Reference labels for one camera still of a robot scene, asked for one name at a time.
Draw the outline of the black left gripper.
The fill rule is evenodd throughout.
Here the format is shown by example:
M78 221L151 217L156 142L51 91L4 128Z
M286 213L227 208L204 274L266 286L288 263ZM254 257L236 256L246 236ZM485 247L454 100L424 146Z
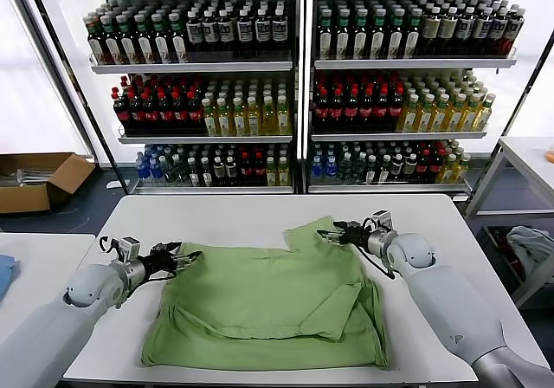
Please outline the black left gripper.
M160 271L185 271L203 256L202 252L173 255L178 253L181 245L181 242L159 242L151 248L149 255L140 256L139 261L144 267L145 278L150 278Z

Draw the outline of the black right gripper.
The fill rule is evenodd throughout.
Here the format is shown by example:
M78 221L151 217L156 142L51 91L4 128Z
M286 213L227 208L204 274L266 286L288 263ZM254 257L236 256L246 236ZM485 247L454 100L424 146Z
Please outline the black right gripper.
M317 234L329 243L352 244L356 247L366 247L372 229L364 227L357 221L334 221L334 227L341 231L317 230Z

